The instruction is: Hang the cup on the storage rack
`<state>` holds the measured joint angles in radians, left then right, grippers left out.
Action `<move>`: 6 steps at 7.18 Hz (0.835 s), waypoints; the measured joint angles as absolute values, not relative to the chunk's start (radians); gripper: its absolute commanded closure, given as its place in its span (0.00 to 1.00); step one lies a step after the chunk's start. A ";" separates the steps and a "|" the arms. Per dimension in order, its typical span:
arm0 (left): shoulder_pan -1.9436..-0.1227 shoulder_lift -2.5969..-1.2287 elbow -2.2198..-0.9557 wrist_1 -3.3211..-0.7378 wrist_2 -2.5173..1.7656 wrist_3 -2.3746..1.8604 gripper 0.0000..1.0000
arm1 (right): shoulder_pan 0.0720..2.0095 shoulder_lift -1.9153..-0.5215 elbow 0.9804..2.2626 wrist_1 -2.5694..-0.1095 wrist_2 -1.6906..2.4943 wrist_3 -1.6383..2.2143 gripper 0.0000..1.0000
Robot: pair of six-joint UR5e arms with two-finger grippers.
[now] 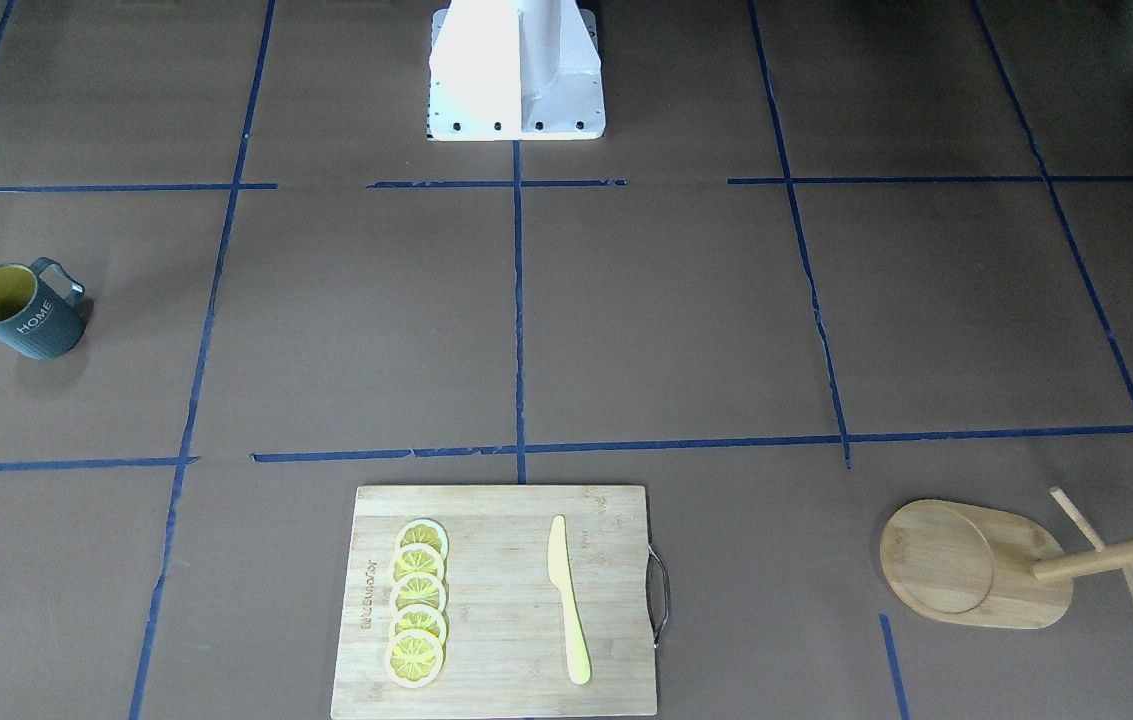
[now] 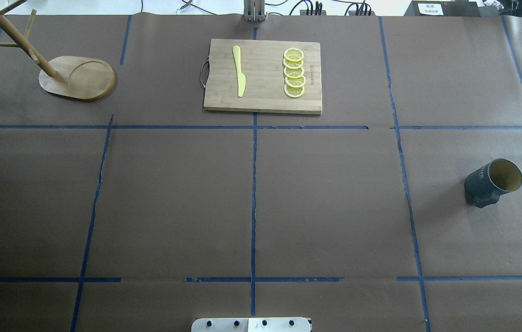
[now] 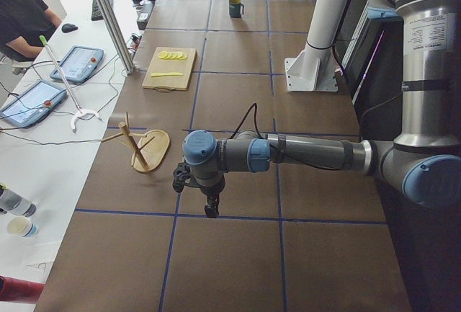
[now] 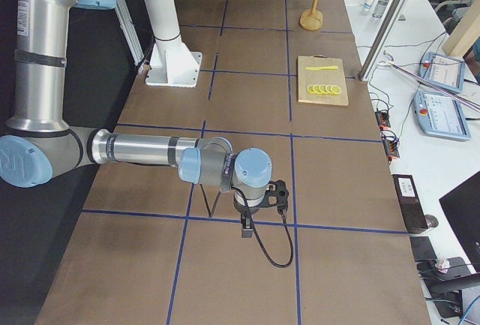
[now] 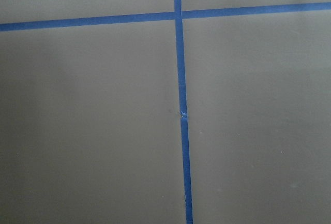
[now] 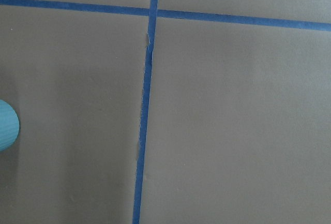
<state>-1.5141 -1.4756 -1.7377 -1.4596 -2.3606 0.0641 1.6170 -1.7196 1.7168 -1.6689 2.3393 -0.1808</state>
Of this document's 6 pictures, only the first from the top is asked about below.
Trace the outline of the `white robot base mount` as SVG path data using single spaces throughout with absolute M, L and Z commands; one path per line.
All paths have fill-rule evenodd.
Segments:
M 595 1 L 452 1 L 432 15 L 426 136 L 593 141 L 607 127 Z

